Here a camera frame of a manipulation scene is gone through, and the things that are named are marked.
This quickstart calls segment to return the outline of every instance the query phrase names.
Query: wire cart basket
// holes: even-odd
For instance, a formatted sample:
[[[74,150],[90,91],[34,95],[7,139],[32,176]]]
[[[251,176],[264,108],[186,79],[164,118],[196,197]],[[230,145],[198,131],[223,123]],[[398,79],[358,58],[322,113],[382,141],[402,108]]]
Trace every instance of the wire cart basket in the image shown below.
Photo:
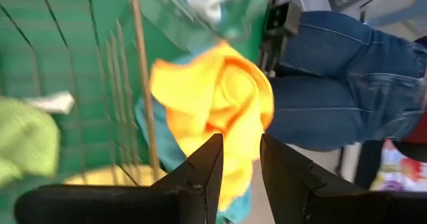
[[[143,93],[153,127],[148,63],[175,59],[219,34],[177,2],[0,0],[0,95],[24,99],[69,91],[76,100],[70,114],[53,116],[61,132],[56,177],[27,175],[0,189],[1,223],[15,222],[13,206],[22,194],[75,175],[87,183],[84,173],[92,169],[111,167],[114,184],[121,179],[138,186],[137,167],[150,164],[153,180],[159,179],[154,130],[148,148],[133,113]],[[149,4],[151,13],[144,12]],[[167,14],[154,17],[153,9]],[[182,41],[188,35],[171,31],[178,23],[197,38]],[[260,37],[251,42],[256,48]]]

